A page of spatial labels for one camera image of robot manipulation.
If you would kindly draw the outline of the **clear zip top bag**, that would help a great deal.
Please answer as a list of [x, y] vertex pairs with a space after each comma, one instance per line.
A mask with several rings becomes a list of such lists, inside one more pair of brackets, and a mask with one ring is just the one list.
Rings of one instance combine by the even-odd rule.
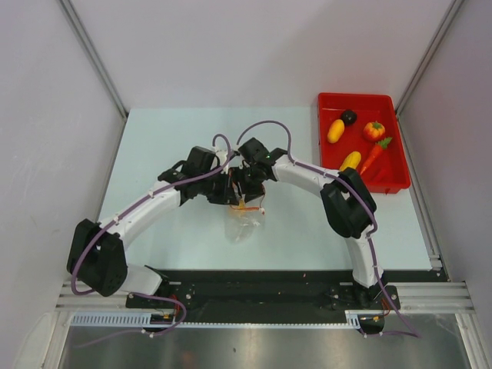
[[224, 234], [229, 242], [233, 244], [244, 242], [257, 229], [264, 226], [266, 219], [264, 199], [265, 196], [251, 202], [245, 202], [246, 208], [243, 211], [236, 210], [237, 205], [229, 205], [226, 208]]

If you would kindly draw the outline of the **orange fake mango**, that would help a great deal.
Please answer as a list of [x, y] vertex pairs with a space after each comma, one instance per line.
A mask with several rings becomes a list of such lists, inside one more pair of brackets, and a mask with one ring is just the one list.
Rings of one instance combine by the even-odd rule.
[[345, 124], [342, 119], [333, 121], [327, 132], [327, 141], [331, 144], [337, 143], [345, 130]]

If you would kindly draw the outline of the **yellow fake corn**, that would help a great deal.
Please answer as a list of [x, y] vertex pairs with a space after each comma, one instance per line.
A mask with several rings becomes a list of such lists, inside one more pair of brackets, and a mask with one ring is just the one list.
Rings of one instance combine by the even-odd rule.
[[361, 163], [361, 153], [359, 151], [352, 151], [342, 162], [339, 171], [344, 171], [348, 168], [357, 169]]

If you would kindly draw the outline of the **dark fake food piece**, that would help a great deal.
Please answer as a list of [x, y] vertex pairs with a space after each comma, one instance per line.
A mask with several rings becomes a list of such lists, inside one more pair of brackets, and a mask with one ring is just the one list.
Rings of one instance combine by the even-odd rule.
[[352, 110], [345, 110], [341, 114], [341, 120], [345, 125], [352, 125], [357, 120], [357, 113]]

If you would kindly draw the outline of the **orange fake pumpkin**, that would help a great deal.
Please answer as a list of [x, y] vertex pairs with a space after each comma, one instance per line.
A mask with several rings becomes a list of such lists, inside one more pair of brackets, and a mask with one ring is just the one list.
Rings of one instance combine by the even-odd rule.
[[369, 142], [380, 141], [385, 137], [386, 129], [378, 121], [368, 122], [363, 128], [363, 137]]

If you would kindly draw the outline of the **orange fake carrot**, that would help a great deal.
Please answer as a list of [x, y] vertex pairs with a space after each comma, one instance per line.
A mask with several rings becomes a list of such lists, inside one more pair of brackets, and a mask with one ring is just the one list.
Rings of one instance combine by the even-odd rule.
[[374, 147], [370, 150], [366, 160], [362, 164], [360, 174], [364, 174], [370, 166], [381, 156], [384, 150], [387, 149], [387, 146], [393, 140], [392, 137], [386, 137], [374, 144]]

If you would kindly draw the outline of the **red fake chili pepper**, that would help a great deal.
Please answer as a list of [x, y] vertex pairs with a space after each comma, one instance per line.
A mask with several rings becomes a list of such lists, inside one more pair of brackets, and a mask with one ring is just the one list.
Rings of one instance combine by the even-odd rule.
[[367, 180], [367, 183], [371, 186], [382, 186], [389, 182], [391, 182], [391, 171], [388, 167], [379, 168], [375, 174]]

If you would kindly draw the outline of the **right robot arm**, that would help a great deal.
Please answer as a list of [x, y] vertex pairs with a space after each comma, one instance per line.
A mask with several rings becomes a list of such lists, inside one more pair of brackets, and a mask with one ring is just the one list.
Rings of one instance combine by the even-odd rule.
[[374, 199], [354, 169], [342, 172], [310, 165], [289, 151], [269, 151], [256, 138], [237, 149], [247, 165], [245, 178], [257, 184], [272, 180], [318, 196], [327, 222], [347, 245], [352, 264], [355, 301], [373, 308], [382, 299], [384, 269], [378, 264], [372, 234], [377, 230]]

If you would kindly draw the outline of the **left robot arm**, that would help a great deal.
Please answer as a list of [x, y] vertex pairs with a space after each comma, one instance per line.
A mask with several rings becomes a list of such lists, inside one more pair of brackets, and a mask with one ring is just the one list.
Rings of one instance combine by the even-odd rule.
[[153, 307], [165, 305], [170, 289], [149, 267], [129, 264], [131, 243], [164, 214], [198, 195], [223, 192], [232, 150], [212, 151], [195, 146], [188, 158], [163, 171], [148, 192], [127, 208], [100, 222], [80, 221], [72, 238], [67, 262], [71, 291], [77, 296], [103, 297], [122, 291], [142, 294]]

